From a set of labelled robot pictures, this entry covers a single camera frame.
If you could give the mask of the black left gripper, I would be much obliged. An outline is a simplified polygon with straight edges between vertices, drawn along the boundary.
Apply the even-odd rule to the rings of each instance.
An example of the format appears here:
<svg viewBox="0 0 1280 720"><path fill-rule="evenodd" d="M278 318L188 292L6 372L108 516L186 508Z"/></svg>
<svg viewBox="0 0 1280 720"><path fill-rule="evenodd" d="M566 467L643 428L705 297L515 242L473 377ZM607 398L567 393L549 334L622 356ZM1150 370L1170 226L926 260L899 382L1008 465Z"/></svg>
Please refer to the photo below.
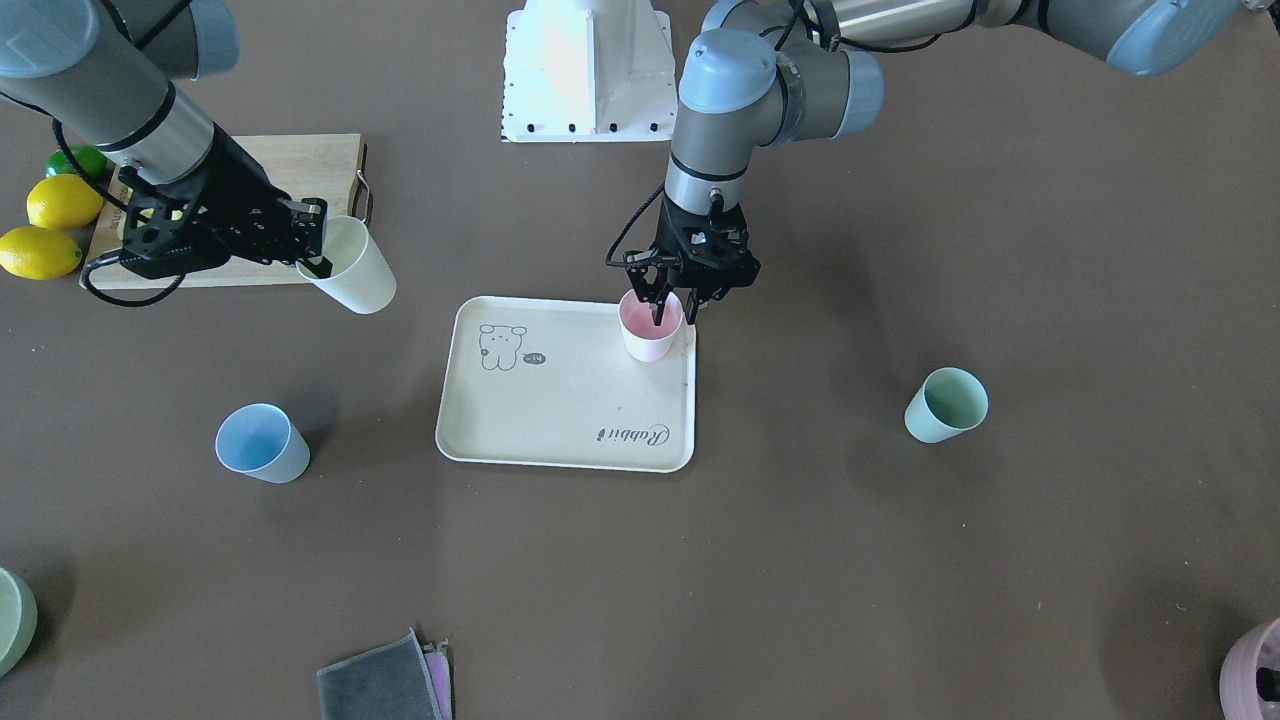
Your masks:
<svg viewBox="0 0 1280 720"><path fill-rule="evenodd" d="M714 200L710 214L703 215L663 199L653 245L646 251L627 251L625 270L639 299L649 302L654 327L662 325L666 300L677 290L689 291L684 318L695 325L707 301L721 300L758 278L760 263L748 243L739 205L726 208Z"/></svg>

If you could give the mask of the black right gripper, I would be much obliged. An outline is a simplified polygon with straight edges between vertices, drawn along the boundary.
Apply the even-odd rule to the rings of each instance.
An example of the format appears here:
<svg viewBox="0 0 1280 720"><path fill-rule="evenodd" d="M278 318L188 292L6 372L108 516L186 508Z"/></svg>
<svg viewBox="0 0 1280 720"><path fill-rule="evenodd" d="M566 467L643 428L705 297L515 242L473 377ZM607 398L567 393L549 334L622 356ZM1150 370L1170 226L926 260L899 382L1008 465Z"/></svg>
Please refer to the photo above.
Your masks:
<svg viewBox="0 0 1280 720"><path fill-rule="evenodd" d="M328 204L293 200L225 131L184 178L151 184L127 167L131 190L120 264L147 279L223 266L230 258L291 265L323 251Z"/></svg>

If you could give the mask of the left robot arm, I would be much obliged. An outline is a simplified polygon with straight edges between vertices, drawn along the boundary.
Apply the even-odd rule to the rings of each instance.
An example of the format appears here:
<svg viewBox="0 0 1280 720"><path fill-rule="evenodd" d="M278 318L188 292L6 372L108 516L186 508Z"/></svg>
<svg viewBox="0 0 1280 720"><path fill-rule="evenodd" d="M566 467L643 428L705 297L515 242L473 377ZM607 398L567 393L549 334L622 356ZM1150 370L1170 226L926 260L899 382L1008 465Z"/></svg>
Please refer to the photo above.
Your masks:
<svg viewBox="0 0 1280 720"><path fill-rule="evenodd" d="M691 42L653 245L608 258L650 322L687 291L685 320L760 265L740 205L758 147L868 129L884 101L881 54L913 53L972 26L1037 29L1132 76L1198 53L1243 1L719 1Z"/></svg>

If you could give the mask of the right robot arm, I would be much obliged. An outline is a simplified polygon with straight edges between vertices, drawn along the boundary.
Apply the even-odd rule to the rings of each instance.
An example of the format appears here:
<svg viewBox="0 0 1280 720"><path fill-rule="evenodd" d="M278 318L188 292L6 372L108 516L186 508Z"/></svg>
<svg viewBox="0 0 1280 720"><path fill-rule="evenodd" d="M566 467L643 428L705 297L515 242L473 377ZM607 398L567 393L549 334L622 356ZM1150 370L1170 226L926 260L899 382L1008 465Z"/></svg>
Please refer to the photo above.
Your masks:
<svg viewBox="0 0 1280 720"><path fill-rule="evenodd" d="M238 258L293 266L357 314L383 310L396 278L364 220L320 197L293 197L197 104L182 76L229 70L239 58L221 1L5 1L3 96L72 129L119 168L131 195L122 246L91 259L164 281L165 299L195 273Z"/></svg>

